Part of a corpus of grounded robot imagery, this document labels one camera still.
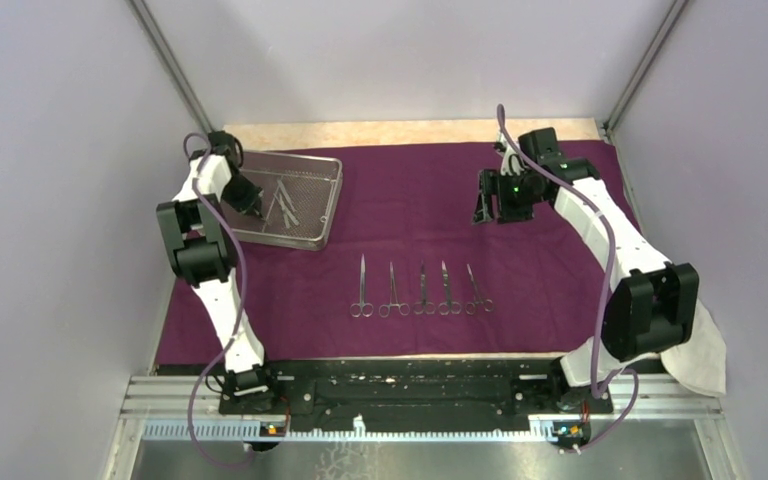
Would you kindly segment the metal mesh instrument tray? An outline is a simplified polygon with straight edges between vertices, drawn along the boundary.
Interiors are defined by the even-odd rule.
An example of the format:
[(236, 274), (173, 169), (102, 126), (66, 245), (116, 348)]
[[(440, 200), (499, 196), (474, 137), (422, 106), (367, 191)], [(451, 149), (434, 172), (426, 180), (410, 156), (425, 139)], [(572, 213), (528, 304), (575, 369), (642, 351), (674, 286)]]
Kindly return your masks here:
[[(249, 151), (241, 173), (263, 189), (263, 219), (241, 215), (223, 204), (223, 214), (240, 241), (307, 251), (325, 247), (343, 184), (339, 159)], [(297, 209), (299, 227), (285, 228), (274, 196), (278, 179)]]

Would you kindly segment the maroon wrap cloth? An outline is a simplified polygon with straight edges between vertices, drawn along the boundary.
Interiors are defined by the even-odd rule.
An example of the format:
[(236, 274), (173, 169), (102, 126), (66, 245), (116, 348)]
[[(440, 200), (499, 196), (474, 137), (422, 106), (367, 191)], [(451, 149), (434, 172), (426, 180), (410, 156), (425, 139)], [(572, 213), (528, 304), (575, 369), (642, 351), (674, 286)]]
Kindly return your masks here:
[[(544, 353), (577, 348), (593, 334), (603, 272), (551, 206), (532, 220), (471, 223), (478, 174), (495, 168), (490, 142), (320, 148), (343, 163), (344, 181), (325, 248), (247, 244), (244, 306), (272, 360), (452, 353)], [(366, 261), (371, 317), (353, 318)], [(446, 262), (458, 315), (440, 315)], [(389, 263), (407, 316), (379, 316)], [(415, 315), (419, 268), (432, 315)], [(467, 315), (466, 265), (493, 312)]]

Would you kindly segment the small curved hemostat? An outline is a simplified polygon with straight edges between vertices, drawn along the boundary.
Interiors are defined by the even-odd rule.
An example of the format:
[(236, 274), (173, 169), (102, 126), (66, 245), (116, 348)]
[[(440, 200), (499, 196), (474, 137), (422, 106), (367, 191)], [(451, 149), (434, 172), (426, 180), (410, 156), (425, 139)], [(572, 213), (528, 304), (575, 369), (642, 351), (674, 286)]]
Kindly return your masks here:
[(464, 304), (464, 311), (467, 315), (475, 315), (479, 310), (493, 312), (495, 310), (494, 302), (482, 294), (472, 266), (467, 264), (466, 268), (473, 291), (473, 300)]

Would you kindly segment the surgical scissors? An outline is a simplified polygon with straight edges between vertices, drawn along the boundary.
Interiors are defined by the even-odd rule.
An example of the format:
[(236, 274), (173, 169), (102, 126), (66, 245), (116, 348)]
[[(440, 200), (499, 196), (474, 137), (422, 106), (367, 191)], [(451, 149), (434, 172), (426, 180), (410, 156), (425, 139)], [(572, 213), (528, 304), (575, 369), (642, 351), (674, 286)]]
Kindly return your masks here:
[(444, 260), (441, 261), (441, 278), (444, 292), (444, 301), (438, 306), (440, 315), (458, 315), (463, 312), (463, 306), (460, 302), (454, 300), (449, 271)]

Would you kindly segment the small metal scissors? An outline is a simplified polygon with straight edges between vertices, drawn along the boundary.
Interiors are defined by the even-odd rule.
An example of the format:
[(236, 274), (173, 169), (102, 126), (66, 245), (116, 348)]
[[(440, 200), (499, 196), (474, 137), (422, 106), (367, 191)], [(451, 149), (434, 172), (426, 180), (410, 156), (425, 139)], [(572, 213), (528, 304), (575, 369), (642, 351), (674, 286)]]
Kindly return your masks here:
[(432, 315), (436, 312), (436, 306), (429, 300), (426, 269), (423, 262), (419, 268), (419, 300), (413, 306), (415, 315)]

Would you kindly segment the surgical clamp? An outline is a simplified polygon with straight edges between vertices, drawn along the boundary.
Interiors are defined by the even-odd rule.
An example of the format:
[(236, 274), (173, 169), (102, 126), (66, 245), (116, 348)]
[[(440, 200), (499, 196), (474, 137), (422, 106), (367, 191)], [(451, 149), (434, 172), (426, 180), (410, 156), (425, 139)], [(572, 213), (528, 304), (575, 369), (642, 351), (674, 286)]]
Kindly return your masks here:
[(388, 318), (393, 314), (407, 316), (411, 313), (410, 306), (399, 300), (395, 268), (392, 262), (389, 263), (388, 301), (379, 306), (378, 313), (381, 318)]

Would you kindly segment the surgical forceps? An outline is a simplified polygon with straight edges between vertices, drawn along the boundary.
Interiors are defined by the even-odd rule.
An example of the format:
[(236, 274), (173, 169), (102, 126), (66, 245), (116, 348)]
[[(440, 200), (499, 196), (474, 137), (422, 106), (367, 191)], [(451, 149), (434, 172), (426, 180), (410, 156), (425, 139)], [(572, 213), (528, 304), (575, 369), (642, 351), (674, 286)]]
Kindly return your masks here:
[(364, 255), (360, 257), (358, 284), (358, 299), (350, 305), (350, 315), (353, 318), (369, 318), (374, 313), (374, 306), (366, 298), (366, 261)]

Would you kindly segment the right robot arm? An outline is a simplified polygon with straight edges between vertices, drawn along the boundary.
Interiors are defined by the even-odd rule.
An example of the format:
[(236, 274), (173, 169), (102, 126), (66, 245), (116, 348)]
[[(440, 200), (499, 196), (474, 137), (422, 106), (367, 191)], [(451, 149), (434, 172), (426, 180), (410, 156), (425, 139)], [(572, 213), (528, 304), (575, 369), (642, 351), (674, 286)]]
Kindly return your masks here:
[(604, 271), (597, 324), (580, 347), (558, 360), (560, 376), (546, 385), (549, 404), (572, 412), (605, 382), (648, 353), (662, 353), (692, 336), (699, 275), (676, 264), (641, 235), (590, 160), (566, 156), (553, 128), (518, 138), (500, 132), (497, 169), (479, 173), (473, 223), (523, 222), (549, 204), (579, 235)]

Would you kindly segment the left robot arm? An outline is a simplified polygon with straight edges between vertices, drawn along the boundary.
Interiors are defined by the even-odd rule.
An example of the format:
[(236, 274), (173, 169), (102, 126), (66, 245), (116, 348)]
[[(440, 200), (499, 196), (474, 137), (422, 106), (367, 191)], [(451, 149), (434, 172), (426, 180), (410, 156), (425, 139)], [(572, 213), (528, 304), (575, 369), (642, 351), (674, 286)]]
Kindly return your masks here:
[(279, 404), (280, 386), (267, 377), (265, 349), (244, 308), (247, 268), (242, 246), (222, 212), (263, 216), (263, 190), (241, 171), (241, 142), (224, 131), (191, 132), (202, 149), (185, 149), (188, 174), (175, 196), (155, 208), (165, 253), (174, 274), (201, 300), (222, 345), (214, 365), (226, 400), (243, 401), (257, 413)]

